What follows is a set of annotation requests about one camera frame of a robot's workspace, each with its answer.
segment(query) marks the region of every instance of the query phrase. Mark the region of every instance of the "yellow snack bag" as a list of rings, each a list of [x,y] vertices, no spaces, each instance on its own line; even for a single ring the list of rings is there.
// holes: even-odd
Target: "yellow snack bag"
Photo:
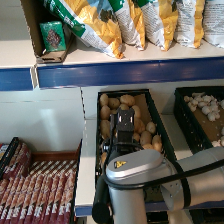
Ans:
[[[146,37],[167,51],[173,41],[178,12],[173,0],[138,0],[144,16]]]
[[[87,46],[122,58],[121,32],[108,0],[40,0]]]
[[[109,0],[117,17],[122,40],[138,50],[145,48],[145,25],[143,14],[134,0]]]

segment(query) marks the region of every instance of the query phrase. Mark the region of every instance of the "potato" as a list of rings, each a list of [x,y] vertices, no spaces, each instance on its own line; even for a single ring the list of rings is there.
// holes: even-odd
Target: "potato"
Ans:
[[[152,143],[152,135],[148,131],[143,131],[140,138],[140,144],[146,145],[148,143]]]
[[[100,119],[108,120],[110,117],[110,108],[107,105],[104,105],[100,110]]]
[[[100,122],[100,133],[103,139],[110,138],[110,122],[108,120]]]
[[[116,114],[117,113],[117,110],[111,110],[110,111],[110,114]]]
[[[144,149],[153,149],[153,146],[149,143],[142,146]]]
[[[153,122],[149,122],[145,128],[146,131],[150,132],[152,135],[156,133],[156,125]]]
[[[137,142],[139,142],[139,140],[140,140],[140,135],[138,134],[138,133],[134,133],[133,134],[133,139],[135,139]]]
[[[134,115],[134,117],[141,118],[141,111],[140,111],[140,108],[139,108],[137,105],[134,105],[132,108],[133,108],[134,111],[135,111],[135,115]]]
[[[144,123],[142,122],[141,119],[135,117],[134,118],[134,132],[137,132],[139,134],[141,134],[143,131],[145,131],[145,125]]]
[[[103,164],[104,164],[106,158],[107,158],[107,153],[104,152],[104,153],[101,155],[101,168],[102,168],[102,169],[103,169]]]
[[[108,105],[108,96],[105,93],[100,96],[100,106],[103,107],[104,105]]]
[[[119,107],[121,108],[121,110],[129,110],[128,105],[126,105],[124,103],[122,103]]]
[[[129,107],[132,107],[135,105],[135,98],[130,95],[123,95],[120,98],[121,103],[127,104]]]
[[[155,135],[153,137],[152,146],[156,151],[158,151],[158,152],[162,151],[162,140],[159,135]]]
[[[120,106],[120,101],[117,98],[109,98],[108,106],[111,110],[117,109]]]

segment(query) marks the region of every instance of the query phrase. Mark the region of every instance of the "snack bag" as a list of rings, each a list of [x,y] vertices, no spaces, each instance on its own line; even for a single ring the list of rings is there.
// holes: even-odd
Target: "snack bag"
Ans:
[[[109,0],[117,17],[122,40],[135,45],[138,50],[145,48],[145,25],[143,14],[136,0]]]
[[[142,10],[146,37],[161,50],[168,51],[177,25],[174,0],[138,0]]]
[[[40,0],[86,45],[122,58],[121,32],[108,0]]]
[[[177,0],[178,20],[174,39],[183,46],[198,48],[204,36],[202,13],[205,0]]]
[[[203,19],[204,39],[210,44],[224,48],[224,1],[205,0]]]

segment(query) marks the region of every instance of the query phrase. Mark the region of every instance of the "cardboard box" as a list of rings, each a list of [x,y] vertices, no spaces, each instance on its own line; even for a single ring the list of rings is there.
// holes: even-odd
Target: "cardboard box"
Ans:
[[[40,30],[40,23],[49,22],[49,21],[59,21],[59,19],[44,6],[41,5],[39,0],[20,0],[25,15],[27,28],[32,40],[34,55],[36,56],[37,63],[52,63],[52,62],[63,62],[66,57],[67,51],[73,42],[74,35],[71,32],[66,32],[66,50],[57,51],[57,52],[44,52],[45,46],[43,37]]]

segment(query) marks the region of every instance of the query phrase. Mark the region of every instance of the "white snack bag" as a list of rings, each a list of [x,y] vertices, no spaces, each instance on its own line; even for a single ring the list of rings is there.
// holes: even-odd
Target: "white snack bag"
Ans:
[[[202,13],[205,0],[177,0],[178,20],[174,39],[183,46],[198,48],[204,36]]]
[[[203,28],[207,42],[224,48],[224,0],[205,0]]]

